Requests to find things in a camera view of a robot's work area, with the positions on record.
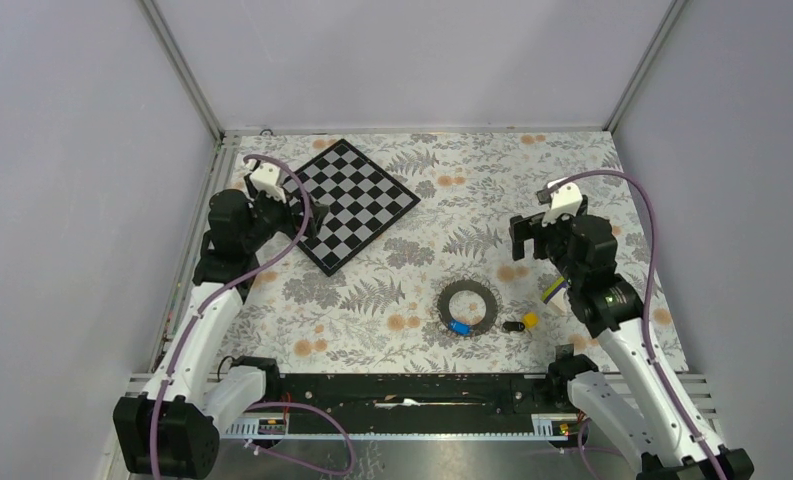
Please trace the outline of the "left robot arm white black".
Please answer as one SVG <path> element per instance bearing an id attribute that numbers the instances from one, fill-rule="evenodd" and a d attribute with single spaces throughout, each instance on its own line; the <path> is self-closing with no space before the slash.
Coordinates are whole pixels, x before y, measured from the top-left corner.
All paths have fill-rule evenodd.
<path id="1" fill-rule="evenodd" d="M 273 360 L 246 359 L 213 389 L 209 371 L 260 269 L 258 250 L 277 233 L 293 242 L 315 237 L 328 212 L 300 194 L 275 200 L 227 189 L 210 199 L 181 328 L 142 391 L 120 398 L 112 414 L 129 472 L 203 479 L 221 435 L 248 406 L 268 411 L 279 404 L 283 387 Z"/>

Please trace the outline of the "blue key tag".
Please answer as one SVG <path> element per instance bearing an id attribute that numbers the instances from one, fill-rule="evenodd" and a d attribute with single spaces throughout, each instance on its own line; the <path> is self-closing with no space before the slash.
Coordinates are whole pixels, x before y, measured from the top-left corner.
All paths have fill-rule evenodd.
<path id="1" fill-rule="evenodd" d="M 468 324 L 464 324 L 457 320 L 451 320 L 447 323 L 447 328 L 455 333 L 456 335 L 460 336 L 467 336 L 471 333 L 471 326 Z"/>

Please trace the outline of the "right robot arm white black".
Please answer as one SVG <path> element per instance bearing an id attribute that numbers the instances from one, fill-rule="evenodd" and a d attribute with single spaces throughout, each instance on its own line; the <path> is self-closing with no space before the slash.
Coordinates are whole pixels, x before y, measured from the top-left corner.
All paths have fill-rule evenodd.
<path id="1" fill-rule="evenodd" d="M 643 302 L 617 273 L 617 240 L 610 222 L 580 214 L 554 224 L 543 217 L 510 220 L 512 257 L 548 260 L 568 283 L 574 316 L 585 325 L 622 374 L 632 398 L 620 397 L 584 355 L 556 361 L 548 370 L 547 402 L 575 407 L 620 450 L 639 479 L 748 479 L 755 471 L 744 449 L 731 449 L 708 424 L 670 370 Z"/>

